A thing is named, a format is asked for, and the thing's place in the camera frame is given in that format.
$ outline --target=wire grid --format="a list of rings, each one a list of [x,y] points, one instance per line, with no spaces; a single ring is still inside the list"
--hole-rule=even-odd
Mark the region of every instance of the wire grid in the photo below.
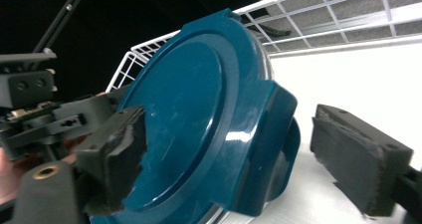
[[[300,4],[304,3],[304,0],[263,0],[234,12],[242,17],[242,23],[263,44],[270,57],[288,54],[299,55],[302,51],[318,49],[326,51],[326,47],[344,45],[355,47],[356,42],[369,44],[367,41],[380,40],[382,42],[385,39],[405,37],[409,34],[399,34],[397,27],[422,21],[422,13],[419,12],[422,11],[422,0],[413,4],[395,5],[393,8],[390,0],[380,0],[377,4],[378,9],[375,11],[345,17],[341,12],[336,11],[337,7],[350,2],[358,3],[362,0],[315,1],[317,2],[314,4],[292,9],[292,3]],[[262,9],[265,9],[269,15],[256,17],[255,14]],[[417,27],[419,29],[413,31],[411,36],[422,34],[422,23],[417,24]],[[288,36],[278,37],[269,34],[271,30],[283,33],[283,30],[287,29],[289,30]],[[385,31],[383,34],[376,34],[376,31],[385,29],[388,29],[387,35]],[[140,64],[144,65],[163,44],[178,32],[132,47],[130,55],[126,54],[117,68],[107,91],[117,89],[125,84],[124,79],[118,79],[119,75],[131,73],[129,70],[125,70],[125,72],[122,70],[123,64],[126,63],[125,59],[133,62],[138,60]],[[359,33],[361,34],[360,40],[356,41],[353,36]],[[133,80],[134,77],[127,75],[129,80]]]

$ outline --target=white wire rack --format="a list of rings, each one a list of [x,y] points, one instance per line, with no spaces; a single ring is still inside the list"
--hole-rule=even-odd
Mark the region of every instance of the white wire rack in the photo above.
[[[257,17],[263,9],[268,15]],[[422,0],[263,0],[234,12],[242,17],[242,23],[264,45],[269,56],[278,57],[364,48],[392,41],[419,42],[421,11]],[[133,81],[139,67],[178,32],[132,47],[106,91]]]

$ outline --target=blue lid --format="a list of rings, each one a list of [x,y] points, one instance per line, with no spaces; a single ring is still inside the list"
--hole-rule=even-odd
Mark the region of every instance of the blue lid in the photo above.
[[[216,206],[259,215],[286,187],[297,101],[231,11],[185,25],[155,54],[120,108],[139,105],[143,170],[124,211],[93,223],[197,223]]]

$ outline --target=white surface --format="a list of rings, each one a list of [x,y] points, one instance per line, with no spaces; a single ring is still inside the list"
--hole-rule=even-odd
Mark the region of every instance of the white surface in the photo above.
[[[273,60],[276,81],[299,101],[303,142],[285,193],[254,220],[231,213],[224,223],[412,223],[398,205],[388,218],[359,213],[310,152],[311,118],[317,104],[349,111],[413,148],[420,169],[421,52],[418,44]]]

